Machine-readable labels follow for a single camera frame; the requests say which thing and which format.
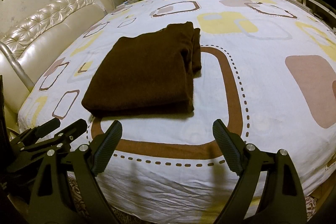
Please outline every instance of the tufted headboard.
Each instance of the tufted headboard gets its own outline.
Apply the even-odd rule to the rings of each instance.
[[[0,75],[8,127],[18,129],[21,106],[56,58],[113,10],[113,0],[57,0],[0,37]]]

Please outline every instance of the dashed line pattern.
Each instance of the dashed line pattern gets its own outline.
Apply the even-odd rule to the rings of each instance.
[[[124,156],[124,155],[120,155],[120,158],[125,159],[125,156]],[[129,159],[129,160],[136,160],[136,161],[138,161],[138,162],[142,162],[142,159],[139,159],[139,158],[134,159],[134,158],[132,158],[132,157],[128,157],[128,159]],[[151,162],[150,160],[146,160],[145,163],[150,164],[150,163],[152,163],[152,162]],[[172,165],[171,162],[162,162],[162,163],[161,163],[160,161],[156,161],[156,162],[153,162],[153,163],[155,163],[156,165],[161,165],[161,164],[163,164],[163,163],[164,163],[165,165],[167,165],[167,166],[171,166],[171,165]],[[225,160],[220,160],[218,163],[219,163],[219,164],[223,164],[223,163],[225,163]],[[181,163],[176,163],[175,165],[178,166],[178,167],[181,167],[181,166],[182,166]],[[207,164],[207,166],[214,166],[214,165],[215,165],[214,162],[209,162],[209,163]],[[184,166],[185,166],[185,167],[191,167],[192,165],[191,165],[191,164],[184,164]],[[196,164],[196,167],[203,167],[203,166],[204,166],[203,164]]]
[[[236,74],[239,75],[239,73],[238,73],[238,71],[237,71],[236,64],[233,62],[232,56],[230,55],[229,52],[227,52],[227,50],[224,50],[224,52],[225,52],[227,55],[229,55],[229,58],[231,58],[230,60],[231,60],[231,62],[232,62],[232,65],[234,66],[233,68],[235,69]],[[249,112],[249,109],[248,109],[247,107],[245,108],[245,112],[246,112],[246,113]],[[250,116],[249,116],[249,115],[246,115],[246,119],[249,121],[249,120],[250,120]],[[247,122],[246,127],[247,127],[247,128],[250,128],[250,123],[249,123],[249,122]]]

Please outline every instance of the folded towel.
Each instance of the folded towel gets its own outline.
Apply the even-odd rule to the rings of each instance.
[[[169,24],[121,37],[98,67],[82,100],[96,117],[189,113],[201,69],[200,29]]]

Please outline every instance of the silver screw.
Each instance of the silver screw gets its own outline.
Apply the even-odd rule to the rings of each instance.
[[[53,154],[55,154],[55,150],[50,149],[50,150],[47,152],[47,155],[48,155],[48,156],[52,156]]]
[[[280,149],[280,154],[283,156],[287,156],[288,152],[285,149]]]
[[[249,144],[246,146],[246,149],[249,150],[249,151],[253,151],[253,150],[255,150],[255,146],[249,143]]]
[[[79,147],[79,150],[81,150],[81,151],[86,151],[86,150],[88,150],[88,146],[86,145],[86,144],[82,144],[80,147]]]

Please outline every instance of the bed frame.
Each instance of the bed frame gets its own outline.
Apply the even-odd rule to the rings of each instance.
[[[5,118],[18,132],[17,114],[37,80],[88,28],[114,10],[113,0],[57,0],[0,37]]]

